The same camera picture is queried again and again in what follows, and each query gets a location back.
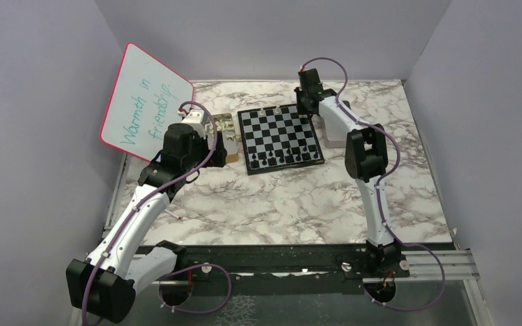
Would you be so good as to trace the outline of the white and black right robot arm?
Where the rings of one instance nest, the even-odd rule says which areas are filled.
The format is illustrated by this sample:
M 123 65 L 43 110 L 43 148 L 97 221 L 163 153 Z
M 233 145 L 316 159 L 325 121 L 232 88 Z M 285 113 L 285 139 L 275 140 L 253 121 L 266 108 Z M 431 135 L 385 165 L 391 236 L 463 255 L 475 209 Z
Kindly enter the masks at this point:
M 297 108 L 301 114 L 318 115 L 344 132 L 345 169 L 355 180 L 362 197 L 367 225 L 366 270 L 382 276 L 401 260 L 402 245 L 390 230 L 384 176 L 388 154 L 384 129 L 358 117 L 339 99 L 339 94 L 325 89 L 316 69 L 298 72 L 295 88 Z

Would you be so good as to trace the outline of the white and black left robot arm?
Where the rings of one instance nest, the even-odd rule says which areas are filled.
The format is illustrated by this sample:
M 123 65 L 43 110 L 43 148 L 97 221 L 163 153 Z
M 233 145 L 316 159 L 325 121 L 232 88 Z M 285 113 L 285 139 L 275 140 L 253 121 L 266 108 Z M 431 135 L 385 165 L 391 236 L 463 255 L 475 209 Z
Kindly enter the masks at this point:
M 209 134 L 200 124 L 175 123 L 164 134 L 162 149 L 141 171 L 138 186 L 114 228 L 83 261 L 73 259 L 66 269 L 71 304 L 89 315 L 119 323 L 136 296 L 166 274 L 176 279 L 186 272 L 177 249 L 157 247 L 145 257 L 134 256 L 156 218 L 170 205 L 188 176 L 207 167 L 223 167 L 227 151 L 222 133 Z

